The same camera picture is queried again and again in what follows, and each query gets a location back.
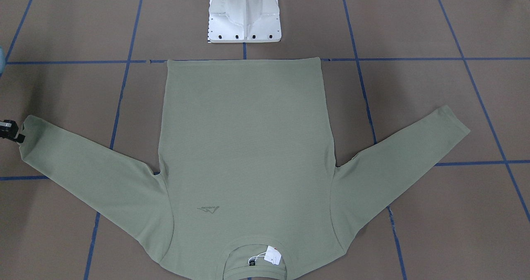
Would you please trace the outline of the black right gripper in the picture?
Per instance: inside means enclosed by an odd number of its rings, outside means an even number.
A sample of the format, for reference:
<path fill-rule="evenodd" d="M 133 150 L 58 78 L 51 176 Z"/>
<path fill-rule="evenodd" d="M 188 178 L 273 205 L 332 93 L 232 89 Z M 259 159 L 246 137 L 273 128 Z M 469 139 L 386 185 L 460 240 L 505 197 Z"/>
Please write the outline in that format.
<path fill-rule="evenodd" d="M 7 140 L 15 140 L 17 143 L 23 143 L 25 136 L 18 134 L 19 127 L 14 120 L 2 120 L 0 122 L 0 138 Z"/>

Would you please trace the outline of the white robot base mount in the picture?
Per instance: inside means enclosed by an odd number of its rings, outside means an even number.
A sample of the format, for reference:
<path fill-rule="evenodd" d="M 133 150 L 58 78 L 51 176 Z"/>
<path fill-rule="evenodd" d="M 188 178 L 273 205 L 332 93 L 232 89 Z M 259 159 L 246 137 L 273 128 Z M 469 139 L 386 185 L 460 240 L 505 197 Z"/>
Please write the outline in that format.
<path fill-rule="evenodd" d="M 208 11 L 210 43 L 281 41 L 279 0 L 210 0 Z"/>

